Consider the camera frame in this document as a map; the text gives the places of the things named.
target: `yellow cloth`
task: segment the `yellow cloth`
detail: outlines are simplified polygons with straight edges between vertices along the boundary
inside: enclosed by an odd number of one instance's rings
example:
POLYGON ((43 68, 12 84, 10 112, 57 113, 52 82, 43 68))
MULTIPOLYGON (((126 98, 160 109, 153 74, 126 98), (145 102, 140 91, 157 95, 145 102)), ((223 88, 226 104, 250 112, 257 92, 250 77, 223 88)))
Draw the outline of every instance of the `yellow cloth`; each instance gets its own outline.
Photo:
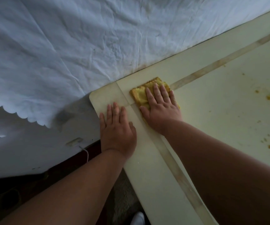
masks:
POLYGON ((163 82, 159 77, 156 77, 146 82, 145 84, 130 90, 130 94, 134 98, 137 106, 145 106, 149 110, 151 109, 150 105, 148 104, 148 98, 146 97, 145 90, 146 88, 149 88, 149 90, 152 92, 152 95, 155 96, 153 88, 154 83, 157 83, 158 87, 160 87, 160 85, 164 85, 166 91, 168 92, 168 95, 170 95, 170 88, 168 84, 163 82))

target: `dark floor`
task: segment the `dark floor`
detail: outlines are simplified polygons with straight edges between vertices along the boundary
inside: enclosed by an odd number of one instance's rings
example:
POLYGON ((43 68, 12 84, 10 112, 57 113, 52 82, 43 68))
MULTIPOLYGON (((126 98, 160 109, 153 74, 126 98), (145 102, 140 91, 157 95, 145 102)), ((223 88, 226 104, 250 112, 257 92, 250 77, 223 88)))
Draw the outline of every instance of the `dark floor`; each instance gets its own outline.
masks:
MULTIPOLYGON (((101 153, 100 142, 88 147, 87 151, 89 160, 99 155, 101 153)), ((43 174, 1 178, 0 220, 21 204, 84 165, 86 161, 87 153, 81 151, 43 174)), ((122 171, 109 194, 97 224, 129 224, 133 214, 137 211, 143 212, 142 206, 125 172, 122 171)))

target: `white table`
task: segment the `white table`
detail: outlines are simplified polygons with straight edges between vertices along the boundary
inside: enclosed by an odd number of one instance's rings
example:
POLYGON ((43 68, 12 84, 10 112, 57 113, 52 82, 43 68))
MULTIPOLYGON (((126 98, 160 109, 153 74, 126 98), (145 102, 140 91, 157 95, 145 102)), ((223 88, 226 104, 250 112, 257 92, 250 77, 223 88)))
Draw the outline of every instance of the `white table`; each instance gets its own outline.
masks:
POLYGON ((152 224, 215 224, 166 139, 129 90, 160 77, 185 121, 270 165, 270 12, 90 94, 97 113, 125 106, 138 144, 124 169, 152 224))

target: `white shoe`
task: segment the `white shoe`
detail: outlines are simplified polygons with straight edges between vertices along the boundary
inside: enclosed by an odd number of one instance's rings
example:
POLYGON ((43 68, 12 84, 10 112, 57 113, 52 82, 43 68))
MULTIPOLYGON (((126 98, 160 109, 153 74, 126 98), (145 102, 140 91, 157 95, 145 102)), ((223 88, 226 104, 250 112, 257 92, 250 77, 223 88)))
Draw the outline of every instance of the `white shoe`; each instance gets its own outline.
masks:
POLYGON ((130 225, 145 225, 144 214, 142 212, 137 212, 130 225))

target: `person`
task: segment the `person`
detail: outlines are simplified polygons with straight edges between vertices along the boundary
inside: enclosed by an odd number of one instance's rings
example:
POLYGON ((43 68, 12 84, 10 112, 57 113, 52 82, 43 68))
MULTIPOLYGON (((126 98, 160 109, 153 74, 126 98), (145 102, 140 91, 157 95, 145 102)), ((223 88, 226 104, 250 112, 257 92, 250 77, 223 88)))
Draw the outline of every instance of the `person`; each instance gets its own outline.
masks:
MULTIPOLYGON (((166 137, 216 221, 270 224, 270 167, 184 122, 173 91, 169 97, 163 86, 159 90, 155 85, 155 96, 148 89, 146 94, 151 109, 140 107, 145 120, 166 137)), ((137 140, 126 109, 117 103, 108 105, 106 119, 102 113, 99 119, 102 153, 0 224, 96 223, 137 140)))

